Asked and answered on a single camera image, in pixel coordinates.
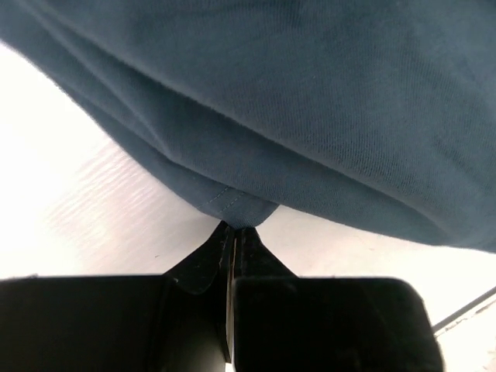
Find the teal blue t shirt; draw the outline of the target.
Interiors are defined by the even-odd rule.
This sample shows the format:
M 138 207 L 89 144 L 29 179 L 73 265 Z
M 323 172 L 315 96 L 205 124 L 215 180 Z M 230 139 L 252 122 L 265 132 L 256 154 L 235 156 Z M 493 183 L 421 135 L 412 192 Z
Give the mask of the teal blue t shirt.
M 232 226 L 495 250 L 493 1 L 3 1 L 1 39 Z

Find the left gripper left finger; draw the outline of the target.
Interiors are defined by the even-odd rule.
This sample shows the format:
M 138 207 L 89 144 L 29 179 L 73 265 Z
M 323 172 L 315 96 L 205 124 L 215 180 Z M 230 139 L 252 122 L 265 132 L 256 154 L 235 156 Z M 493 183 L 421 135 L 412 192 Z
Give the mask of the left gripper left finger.
M 3 371 L 221 371 L 226 254 L 219 224 L 164 274 L 1 282 Z

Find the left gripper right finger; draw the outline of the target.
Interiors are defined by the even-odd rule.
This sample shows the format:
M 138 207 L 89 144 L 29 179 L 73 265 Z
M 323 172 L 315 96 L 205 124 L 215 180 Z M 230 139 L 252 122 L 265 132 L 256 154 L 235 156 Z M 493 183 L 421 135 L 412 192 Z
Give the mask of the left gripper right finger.
M 237 371 L 441 371 L 423 300 L 391 277 L 298 277 L 255 229 L 236 234 L 232 364 Z

